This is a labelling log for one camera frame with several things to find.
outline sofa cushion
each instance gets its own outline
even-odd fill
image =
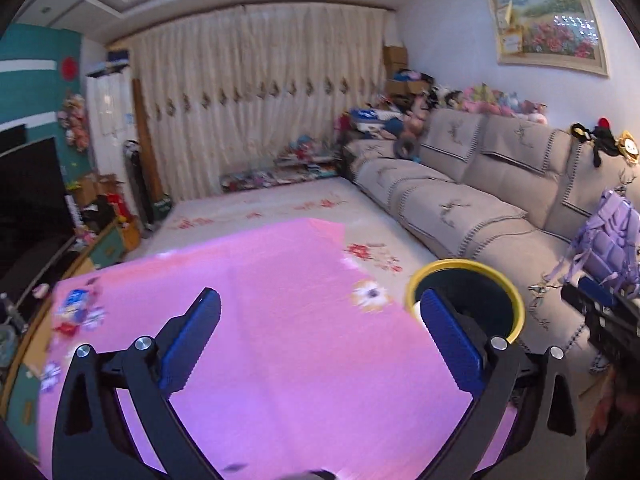
[[[630,167],[623,157],[601,154],[602,165],[593,167],[593,148],[574,142],[567,172],[560,184],[556,202],[544,225],[545,231],[571,240],[585,220],[595,211],[606,188],[629,182],[626,196],[640,210],[640,168]]]
[[[562,130],[491,116],[463,181],[523,208],[529,221],[542,228],[556,200],[570,147],[571,137]]]
[[[398,216],[412,232],[434,238],[448,256],[462,256],[486,226],[526,213],[464,184],[416,180],[399,199]]]
[[[494,238],[477,251],[474,259],[499,270],[513,282],[526,311],[520,341],[532,352],[545,352],[552,345],[562,348],[572,371],[572,383],[580,394],[595,382],[595,375],[606,364],[587,343],[589,330],[584,317],[562,301],[557,288],[550,288],[542,298],[529,290],[541,281],[542,274],[554,268],[567,247],[564,240],[534,230]]]
[[[356,184],[380,207],[388,210],[391,196],[398,184],[421,179],[451,182],[447,175],[417,162],[397,158],[376,158],[368,160],[360,168]]]
[[[373,158],[396,158],[392,140],[362,139],[347,144],[345,149],[354,156],[351,173],[357,176],[362,165]]]
[[[427,135],[422,138],[420,160],[456,182],[462,181],[485,122],[484,115],[438,108],[431,114]]]

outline wooden cabinet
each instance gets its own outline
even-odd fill
[[[113,221],[79,256],[63,279],[80,276],[112,266],[126,252],[124,238],[117,221]],[[40,377],[47,361],[47,346],[51,338],[52,301],[47,298],[18,346],[14,362],[0,397],[0,416],[15,439],[37,462],[38,446],[36,418]]]
[[[119,262],[124,253],[124,241],[120,236],[120,230],[113,226],[110,232],[105,233],[96,241],[89,258],[96,269],[104,269]]]
[[[18,444],[32,460],[38,457],[36,416],[40,380],[25,364],[21,364],[6,414],[6,424]]]

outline red decoration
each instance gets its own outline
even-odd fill
[[[78,62],[71,56],[65,57],[60,65],[62,79],[65,81],[73,81],[78,77]]]

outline purple backpack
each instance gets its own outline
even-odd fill
[[[562,278],[568,282],[581,269],[603,286],[620,290],[628,298],[640,293],[637,247],[640,244],[640,214],[631,202],[611,189],[602,193],[596,212],[575,235],[556,268],[544,276],[550,282],[573,255]]]

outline blue gripper pad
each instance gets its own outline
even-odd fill
[[[578,280],[578,289],[602,306],[611,308],[616,304],[616,298],[613,294],[587,276],[583,276]]]
[[[484,389],[482,357],[433,289],[422,295],[420,315],[458,387],[478,397]]]
[[[184,388],[220,320],[222,304],[215,290],[204,290],[199,300],[180,316],[182,328],[160,363],[158,387],[167,399]]]

